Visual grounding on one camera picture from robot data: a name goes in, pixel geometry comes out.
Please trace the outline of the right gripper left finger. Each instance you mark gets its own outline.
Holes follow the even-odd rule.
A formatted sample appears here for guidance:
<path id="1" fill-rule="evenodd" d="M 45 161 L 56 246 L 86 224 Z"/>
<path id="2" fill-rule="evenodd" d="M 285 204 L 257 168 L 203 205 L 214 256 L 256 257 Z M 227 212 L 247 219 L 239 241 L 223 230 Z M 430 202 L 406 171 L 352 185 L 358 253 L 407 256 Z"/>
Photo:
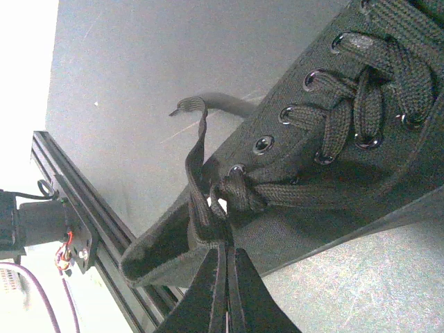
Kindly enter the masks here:
<path id="1" fill-rule="evenodd" d="M 184 298 L 155 331 L 225 332 L 226 278 L 226 251 L 220 245 L 209 250 Z"/>

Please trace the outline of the black canvas sneaker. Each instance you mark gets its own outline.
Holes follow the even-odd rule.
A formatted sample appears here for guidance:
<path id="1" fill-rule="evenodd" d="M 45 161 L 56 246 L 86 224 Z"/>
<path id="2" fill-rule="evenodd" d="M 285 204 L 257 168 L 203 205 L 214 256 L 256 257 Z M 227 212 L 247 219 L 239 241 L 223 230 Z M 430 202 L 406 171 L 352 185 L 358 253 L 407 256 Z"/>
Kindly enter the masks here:
<path id="1" fill-rule="evenodd" d="M 443 185 L 443 2 L 352 1 L 121 258 L 126 282 L 188 287 L 232 241 L 261 275 L 359 236 Z"/>

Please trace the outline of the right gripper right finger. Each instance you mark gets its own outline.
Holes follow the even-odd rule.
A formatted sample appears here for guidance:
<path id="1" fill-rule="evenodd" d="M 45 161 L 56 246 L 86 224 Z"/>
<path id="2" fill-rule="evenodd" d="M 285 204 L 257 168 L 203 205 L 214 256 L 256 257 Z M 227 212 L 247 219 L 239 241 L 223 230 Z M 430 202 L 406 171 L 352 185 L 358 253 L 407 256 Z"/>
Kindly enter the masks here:
<path id="1" fill-rule="evenodd" d="M 229 332 L 300 331 L 276 304 L 245 250 L 228 250 L 227 273 Z"/>

